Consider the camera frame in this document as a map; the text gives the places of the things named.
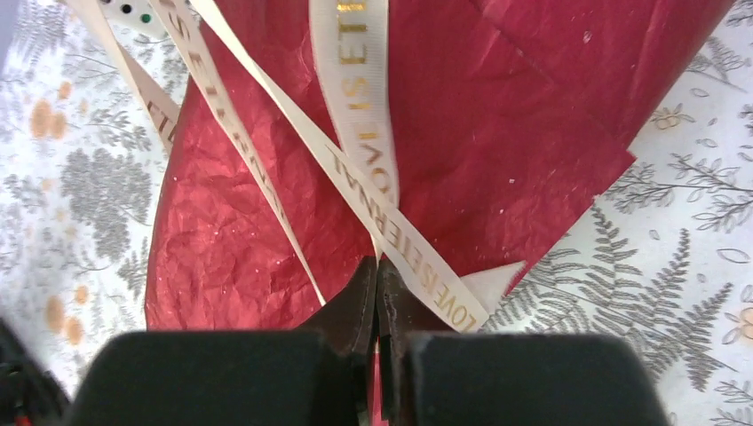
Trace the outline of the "cream printed ribbon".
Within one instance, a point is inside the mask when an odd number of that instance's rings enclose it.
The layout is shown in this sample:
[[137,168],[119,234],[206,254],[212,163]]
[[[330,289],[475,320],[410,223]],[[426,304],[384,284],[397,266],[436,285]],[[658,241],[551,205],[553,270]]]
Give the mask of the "cream printed ribbon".
[[315,71],[336,137],[329,138],[250,56],[213,1],[153,1],[215,120],[246,163],[296,253],[301,246],[219,75],[198,26],[205,23],[292,125],[408,290],[459,332],[476,332],[522,263],[457,275],[400,212],[400,181],[388,107],[386,1],[312,1],[308,23]]

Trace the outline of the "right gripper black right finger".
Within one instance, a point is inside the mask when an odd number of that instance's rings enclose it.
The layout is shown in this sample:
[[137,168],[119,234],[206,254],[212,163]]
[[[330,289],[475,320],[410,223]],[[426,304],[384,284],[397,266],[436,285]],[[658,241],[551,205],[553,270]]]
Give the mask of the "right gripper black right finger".
[[381,417],[391,425],[665,425],[638,356],[605,335],[460,334],[383,261]]

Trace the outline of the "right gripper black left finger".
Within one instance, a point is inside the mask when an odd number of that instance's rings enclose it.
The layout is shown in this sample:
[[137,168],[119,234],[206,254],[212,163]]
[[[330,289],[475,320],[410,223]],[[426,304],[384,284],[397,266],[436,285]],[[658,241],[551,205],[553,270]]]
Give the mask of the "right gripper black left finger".
[[132,332],[95,357],[67,425],[367,425],[377,262],[287,330]]

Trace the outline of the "dark red wrapping paper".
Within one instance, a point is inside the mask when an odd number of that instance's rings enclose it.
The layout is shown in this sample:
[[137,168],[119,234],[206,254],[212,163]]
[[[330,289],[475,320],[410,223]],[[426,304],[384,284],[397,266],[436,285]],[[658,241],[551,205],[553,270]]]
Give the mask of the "dark red wrapping paper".
[[[220,1],[250,56],[329,137],[308,23],[312,1]],[[584,80],[553,67],[654,67],[660,47],[582,48],[585,20],[564,48],[510,34],[526,1],[386,1],[388,107],[400,212],[459,276],[535,264],[633,163],[628,131],[594,114]],[[205,23],[198,26],[229,97],[301,246],[296,253],[250,169],[188,84],[155,233],[178,237],[178,258],[152,247],[151,329],[294,327],[332,300],[372,240],[281,110]]]

